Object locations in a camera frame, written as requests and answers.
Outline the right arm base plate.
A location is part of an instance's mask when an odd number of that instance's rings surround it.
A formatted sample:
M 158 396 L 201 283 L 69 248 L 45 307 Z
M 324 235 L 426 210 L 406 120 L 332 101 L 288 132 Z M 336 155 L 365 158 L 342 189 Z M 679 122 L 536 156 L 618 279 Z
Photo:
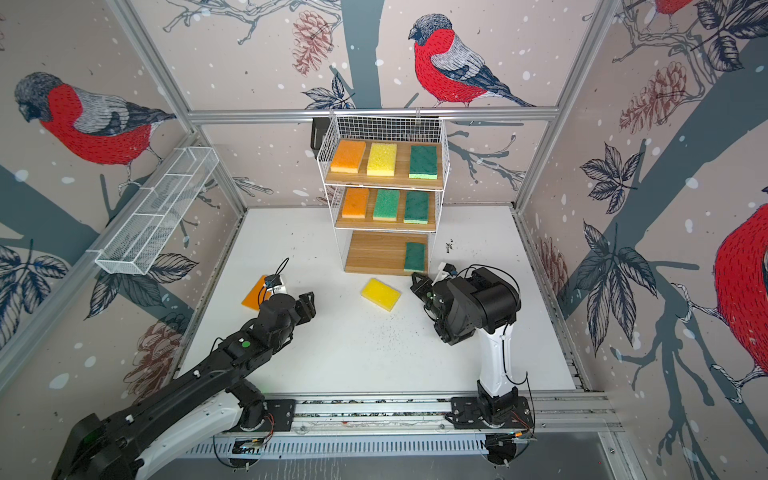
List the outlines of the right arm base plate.
M 453 397 L 444 418 L 459 430 L 516 429 L 526 431 L 534 426 L 528 399 L 517 396 L 514 401 L 486 404 L 478 397 Z

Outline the yellow sponge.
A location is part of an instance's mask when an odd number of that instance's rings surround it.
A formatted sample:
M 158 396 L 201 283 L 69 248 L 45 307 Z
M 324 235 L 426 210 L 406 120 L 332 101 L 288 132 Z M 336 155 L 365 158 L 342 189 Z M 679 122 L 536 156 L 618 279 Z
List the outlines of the yellow sponge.
M 371 144 L 366 174 L 376 177 L 393 177 L 395 175 L 397 145 L 395 143 Z
M 401 297 L 401 292 L 384 282 L 372 278 L 363 287 L 361 296 L 374 305 L 391 312 Z

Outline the light green sponge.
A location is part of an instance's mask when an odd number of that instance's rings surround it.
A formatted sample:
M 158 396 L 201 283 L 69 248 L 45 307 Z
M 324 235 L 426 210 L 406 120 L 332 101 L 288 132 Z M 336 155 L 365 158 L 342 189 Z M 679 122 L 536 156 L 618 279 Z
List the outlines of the light green sponge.
M 374 221 L 396 222 L 400 202 L 400 191 L 379 189 L 373 212 Z

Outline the dark green sponge carried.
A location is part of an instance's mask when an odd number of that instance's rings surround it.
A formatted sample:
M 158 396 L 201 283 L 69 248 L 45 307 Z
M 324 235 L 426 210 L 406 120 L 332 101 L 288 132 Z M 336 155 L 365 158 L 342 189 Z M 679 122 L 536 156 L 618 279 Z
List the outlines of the dark green sponge carried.
M 438 178 L 437 147 L 414 145 L 410 149 L 409 178 L 436 180 Z

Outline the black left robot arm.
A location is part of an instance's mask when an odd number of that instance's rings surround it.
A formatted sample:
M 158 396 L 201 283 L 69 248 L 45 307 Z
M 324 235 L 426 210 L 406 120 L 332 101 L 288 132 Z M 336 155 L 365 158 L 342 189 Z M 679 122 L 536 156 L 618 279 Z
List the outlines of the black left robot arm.
M 232 428 L 275 428 L 264 394 L 249 381 L 316 315 L 311 292 L 272 295 L 257 317 L 221 340 L 196 366 L 105 419 L 71 429 L 55 479 L 148 479 L 193 446 Z

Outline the dark green sponge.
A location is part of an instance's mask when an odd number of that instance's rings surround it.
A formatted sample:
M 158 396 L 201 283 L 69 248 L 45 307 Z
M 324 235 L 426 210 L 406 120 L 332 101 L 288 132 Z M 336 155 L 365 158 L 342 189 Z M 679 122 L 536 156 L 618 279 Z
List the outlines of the dark green sponge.
M 403 222 L 405 224 L 426 225 L 429 223 L 430 194 L 427 191 L 409 191 Z
M 406 272 L 424 272 L 426 270 L 426 245 L 419 242 L 406 244 L 403 270 Z

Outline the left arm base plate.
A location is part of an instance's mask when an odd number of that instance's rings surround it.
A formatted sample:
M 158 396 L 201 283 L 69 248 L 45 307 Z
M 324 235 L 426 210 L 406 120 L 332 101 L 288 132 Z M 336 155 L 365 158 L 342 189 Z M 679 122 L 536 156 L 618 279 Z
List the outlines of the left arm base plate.
M 294 399 L 266 399 L 246 406 L 236 429 L 242 432 L 288 432 L 296 405 Z

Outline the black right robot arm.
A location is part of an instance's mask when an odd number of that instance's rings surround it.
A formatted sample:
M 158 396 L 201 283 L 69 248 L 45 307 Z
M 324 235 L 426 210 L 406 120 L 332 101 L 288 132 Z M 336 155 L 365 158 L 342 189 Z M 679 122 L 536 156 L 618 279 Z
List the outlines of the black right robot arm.
M 514 417 L 522 405 L 510 359 L 513 325 L 522 309 L 514 277 L 490 265 L 475 263 L 458 271 L 444 263 L 434 279 L 412 272 L 410 290 L 444 343 L 454 346 L 480 334 L 477 401 L 482 420 L 500 425 Z

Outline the dark green sponge front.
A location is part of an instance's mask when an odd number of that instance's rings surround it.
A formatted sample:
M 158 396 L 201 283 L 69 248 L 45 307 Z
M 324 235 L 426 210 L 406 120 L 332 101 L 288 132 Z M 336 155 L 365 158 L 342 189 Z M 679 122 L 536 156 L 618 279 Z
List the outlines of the dark green sponge front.
M 403 222 L 405 224 L 426 225 L 429 223 L 430 194 L 427 191 L 409 191 Z

